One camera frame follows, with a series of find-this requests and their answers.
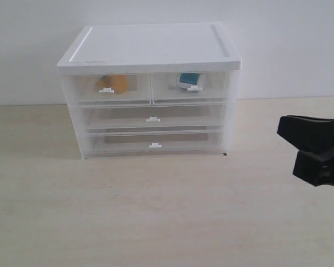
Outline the white blue tube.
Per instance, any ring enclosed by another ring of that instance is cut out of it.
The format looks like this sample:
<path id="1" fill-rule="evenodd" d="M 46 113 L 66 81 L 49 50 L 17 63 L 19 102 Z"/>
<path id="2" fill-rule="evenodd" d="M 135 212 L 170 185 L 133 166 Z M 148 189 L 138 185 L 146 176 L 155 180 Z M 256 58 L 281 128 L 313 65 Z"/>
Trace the white blue tube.
<path id="1" fill-rule="evenodd" d="M 177 74 L 175 85 L 188 92 L 200 92 L 205 87 L 206 80 L 207 76 L 203 73 L 181 73 Z"/>

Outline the clear drawer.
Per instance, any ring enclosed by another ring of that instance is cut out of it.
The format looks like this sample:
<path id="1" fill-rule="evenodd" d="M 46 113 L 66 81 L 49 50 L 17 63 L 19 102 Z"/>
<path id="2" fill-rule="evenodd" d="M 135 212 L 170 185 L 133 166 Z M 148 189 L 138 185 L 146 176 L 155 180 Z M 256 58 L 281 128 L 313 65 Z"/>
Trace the clear drawer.
<path id="1" fill-rule="evenodd" d="M 217 150 L 221 146 L 220 131 L 147 132 L 90 136 L 91 152 L 114 154 L 157 151 L 203 151 Z"/>
<path id="2" fill-rule="evenodd" d="M 222 104 L 191 106 L 89 107 L 84 108 L 86 130 L 108 128 L 222 125 Z"/>
<path id="3" fill-rule="evenodd" d="M 80 103 L 142 105 L 151 102 L 150 76 L 146 74 L 76 76 L 75 79 Z"/>
<path id="4" fill-rule="evenodd" d="M 155 73 L 151 75 L 153 103 L 222 102 L 227 98 L 228 82 L 227 72 Z"/>

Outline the yellow wedge block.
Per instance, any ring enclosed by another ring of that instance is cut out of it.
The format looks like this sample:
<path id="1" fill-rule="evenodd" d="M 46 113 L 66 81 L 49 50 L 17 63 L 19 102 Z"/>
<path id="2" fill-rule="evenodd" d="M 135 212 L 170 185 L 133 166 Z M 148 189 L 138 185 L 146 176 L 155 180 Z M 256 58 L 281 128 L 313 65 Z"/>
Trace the yellow wedge block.
<path id="1" fill-rule="evenodd" d="M 129 90 L 129 83 L 127 76 L 125 75 L 106 75 L 102 76 L 95 85 L 100 89 L 104 90 L 109 88 L 114 93 L 124 93 Z"/>

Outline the white plastic drawer cabinet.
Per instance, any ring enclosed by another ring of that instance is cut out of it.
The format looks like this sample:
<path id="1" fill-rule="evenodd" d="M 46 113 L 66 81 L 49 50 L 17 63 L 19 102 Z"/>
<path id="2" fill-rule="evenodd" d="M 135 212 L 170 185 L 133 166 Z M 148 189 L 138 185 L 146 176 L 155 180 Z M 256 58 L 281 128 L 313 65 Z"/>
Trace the white plastic drawer cabinet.
<path id="1" fill-rule="evenodd" d="M 86 26 L 57 64 L 63 92 L 83 159 L 108 156 L 204 154 L 227 155 L 230 151 L 235 110 L 235 97 L 242 59 L 219 22 L 94 25 Z M 222 102 L 162 104 L 87 105 L 77 100 L 76 76 L 139 75 L 184 72 L 227 72 L 227 98 Z M 108 128 L 86 130 L 83 109 L 89 107 L 191 106 L 222 104 L 225 114 L 222 125 Z M 220 131 L 221 146 L 217 150 L 157 151 L 95 154 L 91 152 L 90 136 L 143 134 L 147 132 Z"/>

